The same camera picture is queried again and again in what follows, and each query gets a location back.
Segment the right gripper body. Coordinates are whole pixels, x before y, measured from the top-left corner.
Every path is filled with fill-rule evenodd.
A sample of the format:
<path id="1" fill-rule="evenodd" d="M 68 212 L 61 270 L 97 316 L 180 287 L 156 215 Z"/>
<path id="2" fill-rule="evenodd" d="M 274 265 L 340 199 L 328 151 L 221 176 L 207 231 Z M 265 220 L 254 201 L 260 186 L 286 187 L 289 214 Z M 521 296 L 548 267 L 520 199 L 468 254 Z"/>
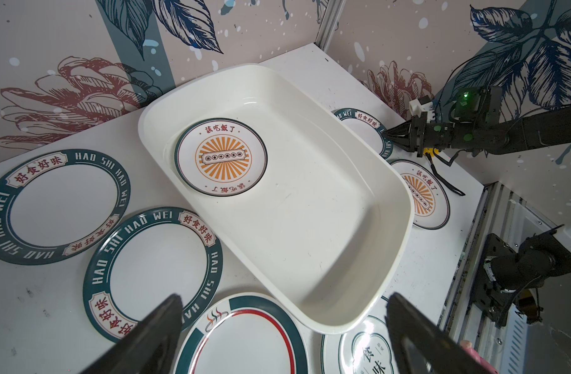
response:
<path id="1" fill-rule="evenodd" d="M 419 156 L 425 149 L 463 150 L 476 156 L 482 151 L 474 135 L 474 124 L 470 122 L 429 122 L 431 112 L 414 115 L 410 120 L 409 149 Z"/>

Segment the orange sunburst plate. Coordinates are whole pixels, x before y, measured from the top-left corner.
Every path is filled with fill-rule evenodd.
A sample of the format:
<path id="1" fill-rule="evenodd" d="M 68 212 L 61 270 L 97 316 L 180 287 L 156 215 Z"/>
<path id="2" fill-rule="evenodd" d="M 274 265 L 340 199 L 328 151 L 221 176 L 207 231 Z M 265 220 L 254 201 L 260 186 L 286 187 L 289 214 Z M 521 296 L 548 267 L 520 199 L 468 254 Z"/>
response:
<path id="1" fill-rule="evenodd" d="M 232 118 L 209 118 L 184 130 L 173 158 L 188 187 L 213 197 L 251 190 L 264 177 L 269 161 L 258 133 Z"/>
<path id="2" fill-rule="evenodd" d="M 391 166 L 405 180 L 414 199 L 413 224 L 426 230 L 446 226 L 451 215 L 450 203 L 436 177 L 424 166 L 410 160 L 394 160 Z"/>

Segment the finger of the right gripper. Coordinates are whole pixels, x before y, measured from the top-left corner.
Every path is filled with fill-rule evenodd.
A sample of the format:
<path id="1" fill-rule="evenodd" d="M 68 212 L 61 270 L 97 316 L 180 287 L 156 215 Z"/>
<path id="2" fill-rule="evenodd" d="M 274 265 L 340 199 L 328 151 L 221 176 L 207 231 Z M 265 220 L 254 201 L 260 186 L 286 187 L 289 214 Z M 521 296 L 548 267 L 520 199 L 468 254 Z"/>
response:
<path id="1" fill-rule="evenodd" d="M 404 122 L 391 129 L 385 129 L 382 132 L 382 137 L 406 152 L 414 151 L 413 123 L 411 121 Z"/>

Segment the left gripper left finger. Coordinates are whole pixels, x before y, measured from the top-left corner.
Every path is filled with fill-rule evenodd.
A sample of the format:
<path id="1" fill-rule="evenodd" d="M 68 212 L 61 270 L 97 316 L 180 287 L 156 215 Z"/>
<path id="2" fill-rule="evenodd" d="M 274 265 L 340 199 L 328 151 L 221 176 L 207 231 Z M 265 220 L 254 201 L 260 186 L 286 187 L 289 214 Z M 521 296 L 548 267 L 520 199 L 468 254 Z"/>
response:
<path id="1" fill-rule="evenodd" d="M 182 331 L 182 299 L 168 296 L 85 373 L 169 373 Z"/>

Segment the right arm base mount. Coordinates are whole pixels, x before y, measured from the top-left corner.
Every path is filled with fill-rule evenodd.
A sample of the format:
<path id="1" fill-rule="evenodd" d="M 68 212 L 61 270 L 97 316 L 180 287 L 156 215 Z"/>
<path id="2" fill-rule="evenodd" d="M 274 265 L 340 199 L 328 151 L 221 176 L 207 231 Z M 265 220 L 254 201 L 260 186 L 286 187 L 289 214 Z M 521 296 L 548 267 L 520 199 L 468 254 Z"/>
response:
<path id="1" fill-rule="evenodd" d="M 469 301 L 495 327 L 507 325 L 510 309 L 523 291 L 571 273 L 571 252 L 555 237 L 558 231 L 556 227 L 528 237 L 518 250 L 494 233 L 487 235 Z"/>

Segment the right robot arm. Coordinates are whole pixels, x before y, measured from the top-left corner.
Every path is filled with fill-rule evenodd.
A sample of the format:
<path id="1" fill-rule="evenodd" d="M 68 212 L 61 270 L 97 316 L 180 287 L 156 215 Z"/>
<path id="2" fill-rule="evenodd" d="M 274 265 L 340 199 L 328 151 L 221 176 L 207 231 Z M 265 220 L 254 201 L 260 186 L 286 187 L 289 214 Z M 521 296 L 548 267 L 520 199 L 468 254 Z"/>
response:
<path id="1" fill-rule="evenodd" d="M 461 90 L 452 100 L 449 121 L 439 122 L 421 98 L 410 120 L 381 136 L 419 157 L 428 149 L 503 155 L 571 143 L 571 104 L 503 122 L 501 102 L 497 86 Z"/>

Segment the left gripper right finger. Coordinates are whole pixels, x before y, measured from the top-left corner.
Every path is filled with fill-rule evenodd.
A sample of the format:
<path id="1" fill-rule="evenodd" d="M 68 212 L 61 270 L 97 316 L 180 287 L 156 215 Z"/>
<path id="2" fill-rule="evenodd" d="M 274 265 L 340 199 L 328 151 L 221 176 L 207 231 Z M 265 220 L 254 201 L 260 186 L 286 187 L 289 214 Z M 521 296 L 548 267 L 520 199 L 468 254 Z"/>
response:
<path id="1" fill-rule="evenodd" d="M 389 298 L 386 319 L 400 373 L 489 373 L 401 294 Z"/>

